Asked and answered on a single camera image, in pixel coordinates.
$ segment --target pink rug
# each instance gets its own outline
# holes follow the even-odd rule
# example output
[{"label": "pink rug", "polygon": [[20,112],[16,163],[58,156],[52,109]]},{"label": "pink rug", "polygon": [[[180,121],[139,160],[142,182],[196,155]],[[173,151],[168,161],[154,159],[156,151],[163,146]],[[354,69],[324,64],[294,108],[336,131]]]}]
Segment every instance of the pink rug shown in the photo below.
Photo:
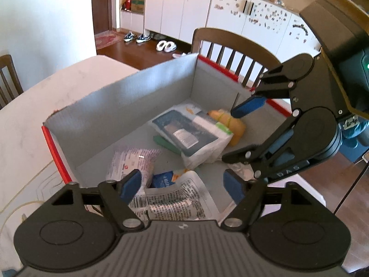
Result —
[{"label": "pink rug", "polygon": [[120,42],[123,40],[123,38],[124,38],[123,33],[111,31],[111,30],[96,34],[95,35],[96,50],[102,49],[114,43]]}]

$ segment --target gray cardboard box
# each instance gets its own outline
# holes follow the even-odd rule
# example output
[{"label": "gray cardboard box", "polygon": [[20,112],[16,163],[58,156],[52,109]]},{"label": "gray cardboard box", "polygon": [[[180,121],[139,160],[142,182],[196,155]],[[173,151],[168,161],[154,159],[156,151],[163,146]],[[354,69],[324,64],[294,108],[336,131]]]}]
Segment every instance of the gray cardboard box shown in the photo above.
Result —
[{"label": "gray cardboard box", "polygon": [[[161,148],[153,141],[156,131],[147,122],[184,101],[203,110],[230,110],[237,93],[239,102],[250,97],[235,76],[197,54],[190,54],[123,78],[93,92],[51,115],[43,130],[63,180],[95,187],[105,180],[119,144]],[[262,143],[285,120],[271,105],[244,117],[246,132],[240,143],[225,152]],[[179,155],[163,149],[154,173],[183,168]],[[222,212],[232,201],[223,188],[228,168],[216,162],[199,166],[202,181]]]}]

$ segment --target cabinet door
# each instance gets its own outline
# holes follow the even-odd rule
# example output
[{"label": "cabinet door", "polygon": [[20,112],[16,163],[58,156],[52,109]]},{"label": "cabinet door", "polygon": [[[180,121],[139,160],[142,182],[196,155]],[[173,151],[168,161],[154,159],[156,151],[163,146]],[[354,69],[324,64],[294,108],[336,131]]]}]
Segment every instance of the cabinet door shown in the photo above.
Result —
[{"label": "cabinet door", "polygon": [[265,0],[251,0],[242,36],[258,43],[274,55],[287,29],[291,13]]},{"label": "cabinet door", "polygon": [[160,33],[163,0],[145,0],[145,29]]},{"label": "cabinet door", "polygon": [[179,39],[192,43],[193,32],[205,27],[210,0],[184,0]]},{"label": "cabinet door", "polygon": [[320,44],[308,25],[301,17],[292,14],[276,54],[278,60],[285,62],[301,53],[314,57],[319,51]]},{"label": "cabinet door", "polygon": [[206,27],[224,29],[241,35],[250,0],[212,0]]},{"label": "cabinet door", "polygon": [[179,39],[185,0],[164,0],[160,33]]}]

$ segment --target white table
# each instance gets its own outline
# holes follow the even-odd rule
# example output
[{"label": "white table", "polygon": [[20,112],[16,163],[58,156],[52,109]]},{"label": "white table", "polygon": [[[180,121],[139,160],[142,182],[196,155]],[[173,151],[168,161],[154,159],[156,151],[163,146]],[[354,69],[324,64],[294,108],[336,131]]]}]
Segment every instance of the white table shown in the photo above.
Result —
[{"label": "white table", "polygon": [[13,267],[14,260],[20,268],[12,236],[22,214],[32,213],[63,186],[42,123],[53,111],[137,71],[94,56],[56,72],[0,111],[0,271]]}]

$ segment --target chair backrest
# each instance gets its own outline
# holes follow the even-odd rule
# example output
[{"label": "chair backrest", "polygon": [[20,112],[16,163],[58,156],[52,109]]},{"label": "chair backrest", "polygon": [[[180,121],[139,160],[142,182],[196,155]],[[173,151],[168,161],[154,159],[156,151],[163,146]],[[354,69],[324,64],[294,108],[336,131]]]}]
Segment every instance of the chair backrest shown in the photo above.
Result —
[{"label": "chair backrest", "polygon": [[1,75],[1,79],[3,80],[3,83],[5,85],[5,88],[0,86],[0,97],[2,98],[2,100],[4,101],[5,104],[8,104],[10,102],[9,97],[10,97],[10,100],[14,100],[15,97],[14,97],[14,93],[12,92],[12,90],[9,86],[8,80],[6,79],[5,74],[3,72],[3,69],[5,67],[8,68],[10,77],[12,79],[14,88],[15,88],[18,96],[21,93],[23,93],[23,89],[22,89],[22,86],[19,82],[17,72],[15,71],[15,67],[14,67],[12,57],[9,54],[0,56],[0,75]]},{"label": "chair backrest", "polygon": [[237,70],[235,71],[235,74],[237,76],[239,76],[241,72],[241,69],[245,62],[246,57],[249,57],[252,59],[251,65],[245,75],[244,80],[242,81],[243,87],[246,87],[247,81],[249,80],[252,70],[256,63],[261,64],[262,67],[252,87],[256,87],[258,85],[259,80],[260,80],[260,75],[264,72],[265,69],[270,70],[280,65],[279,60],[272,53],[270,53],[267,49],[265,49],[264,47],[258,45],[257,43],[247,38],[244,38],[238,34],[235,34],[229,31],[216,29],[216,28],[196,29],[195,32],[193,33],[191,53],[200,52],[202,41],[211,43],[209,51],[206,56],[206,58],[209,58],[209,59],[211,58],[214,44],[219,44],[222,46],[220,49],[217,61],[216,61],[217,64],[220,64],[223,58],[224,49],[225,48],[232,49],[232,53],[226,65],[227,70],[231,68],[236,52],[241,53],[242,58],[239,62]]}]

